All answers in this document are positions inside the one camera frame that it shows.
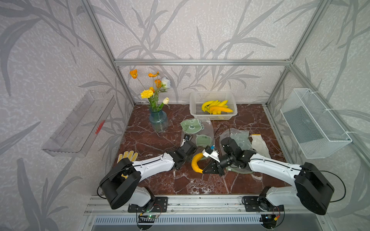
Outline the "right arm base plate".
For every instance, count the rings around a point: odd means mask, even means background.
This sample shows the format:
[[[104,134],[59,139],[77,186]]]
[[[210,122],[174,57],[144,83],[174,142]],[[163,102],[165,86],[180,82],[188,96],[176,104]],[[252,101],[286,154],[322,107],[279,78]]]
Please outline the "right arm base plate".
[[[280,212],[279,207],[272,205],[263,196],[244,196],[241,202],[246,212]]]

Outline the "bag banana three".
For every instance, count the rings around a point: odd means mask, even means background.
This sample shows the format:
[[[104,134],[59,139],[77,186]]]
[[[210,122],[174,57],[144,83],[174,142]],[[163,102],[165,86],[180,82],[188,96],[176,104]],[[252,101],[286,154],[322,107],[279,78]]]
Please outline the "bag banana three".
[[[203,170],[198,166],[198,162],[203,158],[203,153],[196,154],[191,161],[191,167],[196,173],[203,173]]]

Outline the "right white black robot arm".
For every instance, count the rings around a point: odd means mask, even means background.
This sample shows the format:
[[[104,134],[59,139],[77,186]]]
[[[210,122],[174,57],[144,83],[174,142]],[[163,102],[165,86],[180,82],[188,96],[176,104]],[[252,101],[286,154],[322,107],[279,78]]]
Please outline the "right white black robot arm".
[[[311,163],[289,164],[262,156],[254,149],[242,150],[231,138],[222,140],[225,152],[220,156],[214,146],[206,146],[202,154],[211,158],[202,170],[203,174],[223,176],[227,167],[239,167],[255,173],[263,173],[288,184],[286,187],[266,187],[260,193],[257,204],[263,211],[273,207],[303,206],[317,215],[325,215],[334,200],[333,185],[322,170]]]

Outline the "bag banana one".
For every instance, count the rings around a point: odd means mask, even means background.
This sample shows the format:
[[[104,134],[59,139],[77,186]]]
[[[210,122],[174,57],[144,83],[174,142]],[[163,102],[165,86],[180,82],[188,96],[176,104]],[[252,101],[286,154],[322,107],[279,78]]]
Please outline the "bag banana one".
[[[228,103],[228,100],[225,100],[225,101],[220,102],[216,106],[225,106],[227,103]]]

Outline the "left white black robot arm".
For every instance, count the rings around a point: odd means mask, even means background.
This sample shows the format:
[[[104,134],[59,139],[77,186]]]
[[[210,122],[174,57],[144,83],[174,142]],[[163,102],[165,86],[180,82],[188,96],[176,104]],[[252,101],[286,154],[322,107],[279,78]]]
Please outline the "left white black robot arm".
[[[149,189],[139,187],[139,183],[156,174],[180,169],[196,149],[192,141],[186,140],[175,151],[157,157],[142,161],[123,158],[100,181],[97,189],[104,194],[101,198],[107,199],[111,209],[129,204],[151,210],[155,206],[155,196]]]

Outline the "bag banana two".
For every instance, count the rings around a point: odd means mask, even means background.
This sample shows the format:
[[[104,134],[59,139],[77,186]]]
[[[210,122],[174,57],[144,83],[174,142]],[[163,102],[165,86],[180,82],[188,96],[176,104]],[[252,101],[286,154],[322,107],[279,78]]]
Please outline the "bag banana two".
[[[213,112],[233,113],[233,110],[232,109],[226,108],[226,107],[223,107],[223,106],[213,106],[213,107],[210,107],[209,111],[210,111],[211,114]]]

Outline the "yellow banana taken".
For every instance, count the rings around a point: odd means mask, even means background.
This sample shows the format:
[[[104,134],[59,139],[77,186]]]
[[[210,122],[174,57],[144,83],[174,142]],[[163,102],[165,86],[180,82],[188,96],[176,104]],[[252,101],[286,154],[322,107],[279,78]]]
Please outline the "yellow banana taken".
[[[214,102],[214,101],[207,101],[207,102],[205,102],[205,103],[202,105],[202,107],[201,107],[202,111],[203,111],[203,112],[205,112],[205,111],[206,111],[206,107],[207,107],[207,106],[209,106],[209,105],[211,105],[213,102]]]
[[[219,111],[212,111],[213,115],[221,115],[222,113],[230,113],[229,111],[219,110]]]

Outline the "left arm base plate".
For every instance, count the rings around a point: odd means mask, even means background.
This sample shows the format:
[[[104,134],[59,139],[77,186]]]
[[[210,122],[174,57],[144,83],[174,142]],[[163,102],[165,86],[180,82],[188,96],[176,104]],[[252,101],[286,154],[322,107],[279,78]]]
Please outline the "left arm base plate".
[[[145,206],[139,207],[138,205],[129,204],[129,213],[163,213],[167,211],[168,197],[155,197],[151,199]]]

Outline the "zip-top bag with bananas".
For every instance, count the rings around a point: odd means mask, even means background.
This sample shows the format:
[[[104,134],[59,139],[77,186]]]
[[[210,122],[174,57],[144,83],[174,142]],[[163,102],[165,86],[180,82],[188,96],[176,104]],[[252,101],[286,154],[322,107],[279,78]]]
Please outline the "zip-top bag with bananas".
[[[214,145],[214,128],[209,118],[193,118],[180,123],[182,135],[189,135],[191,141],[197,146],[206,147]]]
[[[244,150],[251,150],[252,147],[251,147],[251,141],[250,141],[250,132],[247,131],[247,130],[238,130],[238,129],[234,129],[234,128],[231,128],[230,131],[227,129],[226,131],[224,131],[223,133],[221,133],[221,135],[219,136],[219,144],[221,146],[221,141],[224,139],[224,138],[231,138],[233,139],[236,144],[238,145],[238,147],[241,148],[242,151]],[[222,147],[220,147],[222,150],[222,155],[225,155],[226,152],[223,150]],[[250,170],[247,170],[247,169],[241,169],[235,165],[231,165],[229,167],[226,168],[226,170],[228,171],[233,171],[233,172],[236,172],[236,173],[239,173],[239,174],[252,174],[253,171],[250,171]]]

